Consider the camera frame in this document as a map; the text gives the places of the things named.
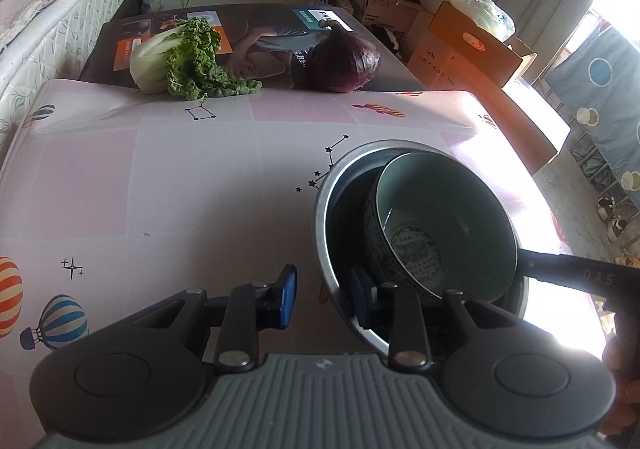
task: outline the shoe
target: shoe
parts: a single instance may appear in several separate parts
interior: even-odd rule
[[[613,211],[616,208],[616,201],[612,196],[603,196],[598,200],[598,216],[600,220],[606,222],[609,217],[613,216]]]
[[[607,238],[609,238],[609,241],[611,243],[613,243],[620,237],[627,224],[628,222],[625,219],[620,218],[619,216],[611,217],[609,227],[607,228]]]

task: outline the metal screw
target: metal screw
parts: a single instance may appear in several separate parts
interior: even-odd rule
[[[246,366],[251,362],[251,357],[248,353],[239,352],[237,350],[229,350],[228,352],[220,353],[218,362],[229,368],[240,368]]]
[[[396,363],[401,366],[409,366],[411,368],[417,368],[424,366],[427,363],[427,356],[424,353],[404,351],[398,352],[395,356]]]

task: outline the blue circle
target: blue circle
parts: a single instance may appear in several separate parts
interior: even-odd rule
[[[613,70],[609,61],[602,57],[596,57],[589,65],[589,79],[596,86],[604,87],[608,85],[613,76]]]

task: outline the bed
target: bed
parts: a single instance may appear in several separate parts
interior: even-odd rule
[[[124,0],[56,0],[0,54],[0,162],[42,84],[77,79]]]

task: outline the cabbage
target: cabbage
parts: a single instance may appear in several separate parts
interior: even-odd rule
[[[220,33],[204,20],[177,20],[131,53],[129,71],[140,90],[169,90],[187,100],[257,92],[257,80],[231,79],[216,63]]]
[[[368,83],[380,68],[380,52],[338,22],[310,52],[306,63],[311,86],[326,92],[352,92]]]

